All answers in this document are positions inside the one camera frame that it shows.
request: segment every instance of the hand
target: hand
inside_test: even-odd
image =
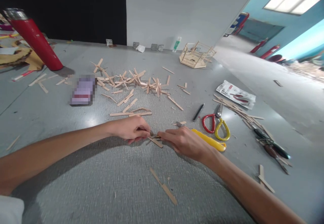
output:
[[[196,161],[201,161],[206,154],[212,151],[212,147],[206,141],[186,126],[178,129],[167,129],[165,132],[158,132],[158,136],[161,136],[161,140],[170,142],[175,152]]]
[[[129,145],[134,141],[150,137],[150,126],[140,116],[128,117],[108,123],[112,124],[111,134],[128,140]]]

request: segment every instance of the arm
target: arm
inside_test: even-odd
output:
[[[55,162],[110,136],[118,136],[131,144],[149,137],[150,127],[142,117],[135,116],[60,134],[26,146],[0,158],[0,195],[10,195],[18,185]]]
[[[159,132],[177,153],[199,161],[215,172],[258,223],[305,223],[283,202],[241,171],[187,127]]]

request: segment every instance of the white sleeve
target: white sleeve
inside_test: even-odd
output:
[[[21,199],[0,195],[0,223],[21,224],[23,211]]]

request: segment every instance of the wooden model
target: wooden model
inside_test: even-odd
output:
[[[207,52],[198,52],[196,48],[200,47],[201,49],[208,49]],[[212,57],[216,54],[216,51],[213,50],[213,47],[208,47],[207,45],[197,42],[187,43],[182,50],[182,53],[179,57],[180,63],[185,64],[193,69],[205,68],[206,64],[210,62]]]

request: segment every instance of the metal bracket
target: metal bracket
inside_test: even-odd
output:
[[[152,43],[152,45],[151,45],[151,50],[152,50],[152,51],[156,51],[157,49],[158,49],[158,45],[155,44],[155,43]]]
[[[138,42],[133,42],[133,48],[137,48],[138,47],[138,45],[139,45],[139,43]]]
[[[158,50],[159,50],[160,52],[163,52],[163,47],[164,47],[164,44],[160,44],[160,45],[158,46]]]
[[[106,39],[107,46],[112,45],[112,39]]]

